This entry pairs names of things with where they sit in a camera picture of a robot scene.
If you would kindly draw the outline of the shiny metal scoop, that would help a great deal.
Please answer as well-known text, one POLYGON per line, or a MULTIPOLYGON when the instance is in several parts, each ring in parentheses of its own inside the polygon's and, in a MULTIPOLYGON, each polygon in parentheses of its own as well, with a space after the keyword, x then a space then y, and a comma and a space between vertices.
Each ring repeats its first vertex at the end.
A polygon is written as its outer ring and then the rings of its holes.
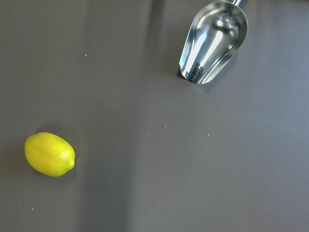
POLYGON ((239 0, 216 0, 195 15, 179 61, 183 78, 206 84, 244 43, 248 20, 239 0))

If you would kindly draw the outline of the yellow lemon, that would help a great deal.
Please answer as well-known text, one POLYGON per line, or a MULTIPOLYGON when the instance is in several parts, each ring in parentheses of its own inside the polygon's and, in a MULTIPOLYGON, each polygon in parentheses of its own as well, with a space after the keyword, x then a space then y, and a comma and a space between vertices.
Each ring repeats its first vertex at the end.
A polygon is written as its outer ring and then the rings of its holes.
POLYGON ((36 171, 59 177, 75 166, 75 151, 61 137, 49 132, 39 132, 29 136, 24 143, 25 156, 36 171))

